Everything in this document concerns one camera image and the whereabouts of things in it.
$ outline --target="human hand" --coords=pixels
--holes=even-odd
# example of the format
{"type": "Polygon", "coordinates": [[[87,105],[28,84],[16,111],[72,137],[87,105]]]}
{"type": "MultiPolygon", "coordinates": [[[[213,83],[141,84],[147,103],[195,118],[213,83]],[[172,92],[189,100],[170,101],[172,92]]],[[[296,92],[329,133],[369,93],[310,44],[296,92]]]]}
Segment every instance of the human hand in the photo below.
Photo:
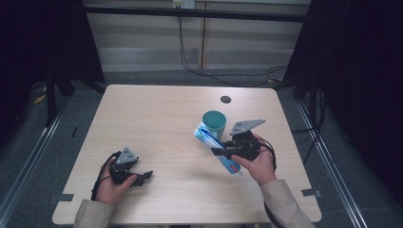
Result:
{"type": "MultiPolygon", "coordinates": [[[[259,143],[265,144],[261,136],[254,134],[254,137],[258,139],[259,143]]],[[[253,161],[246,160],[237,155],[231,156],[231,159],[247,169],[259,186],[277,179],[273,166],[272,153],[264,146],[260,147],[258,157],[253,161]]]]}
{"type": "Polygon", "coordinates": [[[101,183],[98,188],[96,201],[103,202],[112,206],[117,206],[122,199],[122,196],[130,185],[137,179],[137,175],[128,177],[125,182],[118,185],[113,182],[110,177],[109,166],[116,160],[112,158],[106,165],[103,175],[101,176],[101,183]]]}

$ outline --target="beige sleeve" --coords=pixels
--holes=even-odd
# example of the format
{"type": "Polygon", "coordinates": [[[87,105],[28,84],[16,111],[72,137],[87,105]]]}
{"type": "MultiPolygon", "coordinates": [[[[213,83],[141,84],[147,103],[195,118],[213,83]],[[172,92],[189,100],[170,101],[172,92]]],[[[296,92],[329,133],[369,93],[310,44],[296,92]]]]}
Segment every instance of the beige sleeve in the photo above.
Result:
{"type": "Polygon", "coordinates": [[[109,204],[83,199],[74,220],[74,228],[107,227],[113,209],[109,204]]]}
{"type": "Polygon", "coordinates": [[[267,207],[284,227],[315,227],[300,210],[285,180],[266,183],[260,187],[260,191],[267,207]]]}

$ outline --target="wall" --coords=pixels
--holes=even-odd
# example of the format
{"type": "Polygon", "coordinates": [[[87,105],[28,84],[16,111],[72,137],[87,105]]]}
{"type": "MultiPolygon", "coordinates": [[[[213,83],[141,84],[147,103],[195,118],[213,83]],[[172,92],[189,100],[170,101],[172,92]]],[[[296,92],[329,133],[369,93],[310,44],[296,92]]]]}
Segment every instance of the wall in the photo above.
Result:
{"type": "MultiPolygon", "coordinates": [[[[304,15],[306,0],[197,1],[196,9],[304,15]]],[[[85,0],[85,4],[172,8],[172,1],[85,0]]],[[[87,15],[104,72],[181,69],[178,18],[87,15]]],[[[286,65],[301,23],[182,18],[186,62],[191,68],[268,68],[286,65]]]]}

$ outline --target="cable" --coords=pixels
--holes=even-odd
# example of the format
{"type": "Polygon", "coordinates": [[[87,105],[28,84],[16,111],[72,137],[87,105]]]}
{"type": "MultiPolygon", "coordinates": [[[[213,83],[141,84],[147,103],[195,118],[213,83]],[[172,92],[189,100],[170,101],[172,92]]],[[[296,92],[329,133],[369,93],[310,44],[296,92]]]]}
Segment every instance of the cable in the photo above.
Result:
{"type": "Polygon", "coordinates": [[[270,221],[277,227],[277,228],[284,228],[275,218],[273,213],[270,211],[269,207],[264,203],[264,210],[266,211],[267,217],[269,217],[270,221]]]}
{"type": "Polygon", "coordinates": [[[235,74],[206,74],[206,73],[200,73],[200,72],[196,72],[194,71],[189,64],[187,63],[186,60],[186,56],[184,54],[184,44],[183,44],[183,36],[182,36],[182,18],[179,16],[178,17],[178,23],[179,23],[179,29],[180,29],[180,42],[181,42],[181,61],[182,61],[182,65],[183,67],[190,73],[195,74],[195,75],[199,75],[202,77],[210,77],[218,82],[230,85],[230,86],[234,86],[234,87],[258,87],[258,86],[262,86],[264,84],[267,83],[267,81],[270,79],[270,74],[274,73],[286,66],[272,66],[268,69],[268,72],[266,73],[256,73],[256,74],[239,74],[239,73],[235,73],[235,74]],[[235,84],[231,84],[228,82],[225,82],[224,80],[221,80],[217,77],[221,77],[221,76],[266,76],[265,80],[262,83],[259,83],[257,85],[235,85],[235,84]]]}
{"type": "Polygon", "coordinates": [[[273,145],[270,144],[268,141],[266,141],[264,139],[260,139],[260,140],[265,141],[266,143],[268,143],[268,145],[267,145],[267,144],[259,142],[259,145],[267,148],[270,151],[270,153],[272,154],[272,159],[273,159],[273,167],[276,170],[277,169],[277,161],[276,161],[276,153],[275,153],[275,149],[273,148],[273,145]]]}
{"type": "Polygon", "coordinates": [[[94,188],[91,190],[92,194],[91,194],[91,200],[95,200],[97,198],[97,193],[98,193],[98,188],[101,184],[101,181],[105,180],[106,178],[110,178],[110,176],[105,177],[103,179],[101,179],[102,175],[104,174],[104,170],[108,167],[106,167],[107,163],[112,159],[112,158],[118,158],[119,157],[119,152],[113,153],[111,156],[109,156],[109,158],[107,158],[107,160],[105,161],[105,163],[102,165],[100,173],[98,174],[98,178],[94,183],[94,188]]]}
{"type": "Polygon", "coordinates": [[[291,133],[305,133],[307,131],[315,130],[315,128],[306,128],[306,129],[301,129],[301,130],[291,130],[291,133]]]}
{"type": "Polygon", "coordinates": [[[305,156],[305,158],[302,162],[302,164],[304,164],[304,165],[305,165],[306,161],[308,160],[309,156],[311,155],[311,152],[312,152],[312,149],[314,148],[315,143],[317,142],[317,138],[319,137],[319,133],[320,133],[320,128],[322,127],[324,119],[325,119],[326,101],[324,99],[323,91],[320,88],[318,90],[319,90],[319,97],[320,97],[320,99],[319,99],[320,119],[319,119],[319,124],[317,125],[317,128],[313,129],[315,137],[314,137],[314,141],[312,142],[312,144],[308,150],[307,155],[305,156]]]}
{"type": "Polygon", "coordinates": [[[309,140],[309,139],[311,139],[311,136],[308,136],[305,140],[303,140],[303,141],[301,141],[301,142],[298,142],[297,145],[302,144],[302,143],[306,142],[306,141],[309,140]]]}
{"type": "Polygon", "coordinates": [[[107,177],[102,178],[102,179],[100,180],[100,183],[101,183],[103,180],[108,179],[108,178],[111,178],[111,176],[107,176],[107,177]]]}
{"type": "Polygon", "coordinates": [[[41,83],[36,83],[36,84],[33,84],[31,87],[30,87],[30,90],[35,90],[35,89],[37,89],[37,88],[39,88],[39,87],[44,87],[44,86],[46,86],[47,84],[45,83],[45,82],[41,82],[41,83]]]}

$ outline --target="green cup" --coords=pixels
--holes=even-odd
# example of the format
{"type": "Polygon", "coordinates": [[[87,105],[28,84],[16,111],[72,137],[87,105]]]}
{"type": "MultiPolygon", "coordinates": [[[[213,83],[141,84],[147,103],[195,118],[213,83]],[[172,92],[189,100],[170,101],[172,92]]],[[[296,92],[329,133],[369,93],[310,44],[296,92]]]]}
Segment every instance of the green cup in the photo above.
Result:
{"type": "Polygon", "coordinates": [[[214,137],[218,140],[221,139],[226,125],[224,114],[216,110],[208,111],[202,116],[202,122],[207,126],[208,130],[214,135],[214,137]]]}

